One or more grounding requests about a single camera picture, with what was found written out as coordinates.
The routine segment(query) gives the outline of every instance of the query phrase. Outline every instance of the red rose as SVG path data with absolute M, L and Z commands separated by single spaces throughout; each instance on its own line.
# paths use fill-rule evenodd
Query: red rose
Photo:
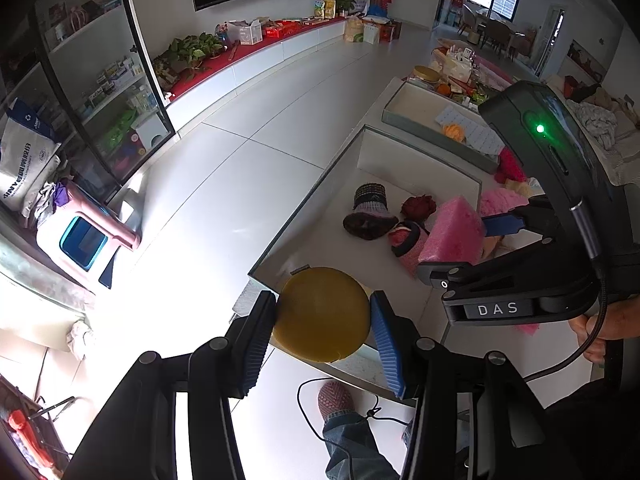
M 423 222 L 436 212 L 436 203 L 431 195 L 412 196 L 402 204 L 400 212 L 407 220 Z

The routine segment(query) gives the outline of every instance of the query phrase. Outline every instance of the human hand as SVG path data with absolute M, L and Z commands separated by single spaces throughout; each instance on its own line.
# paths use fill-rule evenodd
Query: human hand
M 579 346 L 585 342 L 597 319 L 598 316 L 588 317 L 583 314 L 569 320 L 569 326 L 578 336 Z M 638 336 L 640 336 L 640 296 L 609 305 L 598 337 L 584 351 L 583 355 L 592 363 L 603 365 L 608 340 Z

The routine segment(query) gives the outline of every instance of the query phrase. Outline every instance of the person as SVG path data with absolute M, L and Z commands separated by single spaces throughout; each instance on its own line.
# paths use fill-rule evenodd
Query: person
M 596 316 L 569 321 L 581 345 L 593 329 Z M 609 305 L 598 338 L 584 357 L 604 365 L 606 342 L 640 336 L 640 296 Z M 546 408 L 549 427 L 567 444 L 585 480 L 634 478 L 640 454 L 640 391 L 621 392 L 606 380 L 591 381 Z M 351 394 L 341 383 L 325 383 L 318 393 L 325 439 L 346 448 L 353 459 L 354 480 L 398 480 L 399 475 L 378 451 L 369 422 L 355 411 Z M 468 446 L 468 433 L 458 422 L 459 456 Z M 411 425 L 402 434 L 408 446 Z M 326 443 L 330 480 L 351 480 L 347 454 Z
M 349 457 L 331 442 L 346 448 L 353 461 L 353 480 L 398 480 L 399 474 L 379 452 L 371 433 L 369 421 L 355 410 L 353 398 L 347 388 L 338 381 L 325 383 L 318 393 L 318 408 L 324 420 L 322 436 L 329 452 L 326 475 L 330 480 L 351 480 Z M 402 433 L 402 441 L 409 446 L 413 421 Z M 468 446 L 468 424 L 458 421 L 456 451 Z

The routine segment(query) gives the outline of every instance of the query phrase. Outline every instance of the floor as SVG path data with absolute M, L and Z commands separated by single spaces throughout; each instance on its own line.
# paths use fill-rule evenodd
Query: floor
M 47 395 L 82 397 L 57 423 L 69 451 L 140 353 L 190 352 L 226 331 L 247 272 L 359 119 L 391 78 L 428 64 L 437 37 L 452 35 L 451 27 L 432 35 L 405 25 L 391 44 L 331 44 L 245 90 L 150 168 L 140 183 L 141 247 L 118 257 L 113 290 L 90 314 L 96 348 L 81 364 L 70 354 L 47 356 Z M 519 63 L 494 60 L 489 48 L 482 54 L 518 77 L 526 73 Z M 69 380 L 54 385 L 55 370 Z M 318 376 L 270 349 L 258 385 L 232 404 L 249 480 L 325 478 L 324 444 L 306 427 L 294 398 L 302 381 Z M 302 402 L 320 430 L 318 389 L 318 383 L 306 386 Z M 361 413 L 373 406 L 372 395 L 354 395 Z M 381 416 L 412 416 L 394 402 L 382 406 Z M 178 413 L 183 410 L 181 398 Z M 381 452 L 400 471 L 402 426 L 371 425 Z M 180 438 L 185 430 L 177 428 L 180 480 L 190 478 L 188 443 Z

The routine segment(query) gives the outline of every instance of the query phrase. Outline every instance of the purple cloth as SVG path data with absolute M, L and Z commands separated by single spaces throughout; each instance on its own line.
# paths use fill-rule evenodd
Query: purple cloth
M 55 207 L 62 207 L 69 203 L 69 195 L 66 193 L 66 186 L 59 182 L 53 192 L 53 203 Z

